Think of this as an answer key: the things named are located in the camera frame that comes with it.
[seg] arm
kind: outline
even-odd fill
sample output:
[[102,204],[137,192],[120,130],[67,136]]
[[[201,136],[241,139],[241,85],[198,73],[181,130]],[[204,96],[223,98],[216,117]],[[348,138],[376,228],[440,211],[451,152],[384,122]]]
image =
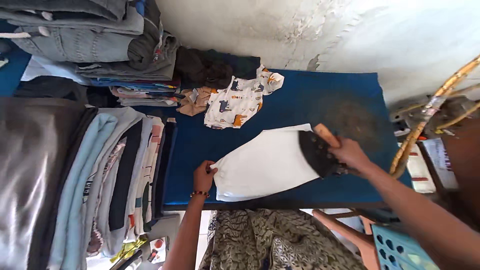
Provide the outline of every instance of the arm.
[[329,151],[368,179],[440,269],[480,268],[480,234],[392,178],[368,159],[356,141],[339,139],[341,148]]
[[[205,160],[193,173],[194,191],[208,192],[212,187],[213,175],[217,168],[210,171],[213,161]],[[204,207],[205,195],[193,195],[180,224],[173,247],[163,264],[164,270],[193,270],[197,257],[198,232]]]

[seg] drawstring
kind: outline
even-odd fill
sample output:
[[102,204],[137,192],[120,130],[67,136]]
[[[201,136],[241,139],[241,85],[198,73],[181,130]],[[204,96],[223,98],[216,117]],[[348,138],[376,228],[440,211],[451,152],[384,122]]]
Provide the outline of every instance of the drawstring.
[[50,31],[45,26],[39,26],[38,32],[0,33],[3,38],[49,37]]

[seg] patterned fabric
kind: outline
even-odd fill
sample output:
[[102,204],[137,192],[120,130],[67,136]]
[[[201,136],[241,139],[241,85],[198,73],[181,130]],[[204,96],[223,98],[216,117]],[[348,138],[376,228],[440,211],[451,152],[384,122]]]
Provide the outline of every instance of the patterned fabric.
[[216,211],[199,269],[365,270],[323,224],[299,210]]

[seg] white wall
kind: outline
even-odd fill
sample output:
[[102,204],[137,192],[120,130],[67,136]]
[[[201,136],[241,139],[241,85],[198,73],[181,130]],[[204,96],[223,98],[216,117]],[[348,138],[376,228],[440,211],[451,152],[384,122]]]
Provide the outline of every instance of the white wall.
[[387,103],[434,92],[480,53],[479,0],[157,3],[185,46],[260,56],[271,68],[378,72]]

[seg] wooden iron handle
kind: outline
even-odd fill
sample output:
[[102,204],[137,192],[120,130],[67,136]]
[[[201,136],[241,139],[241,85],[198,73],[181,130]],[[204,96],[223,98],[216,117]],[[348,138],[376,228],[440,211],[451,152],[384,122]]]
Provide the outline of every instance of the wooden iron handle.
[[328,130],[328,128],[320,123],[316,125],[313,130],[317,135],[319,135],[320,138],[322,138],[325,142],[327,142],[331,147],[333,148],[340,148],[341,144],[340,142],[336,139],[336,137]]

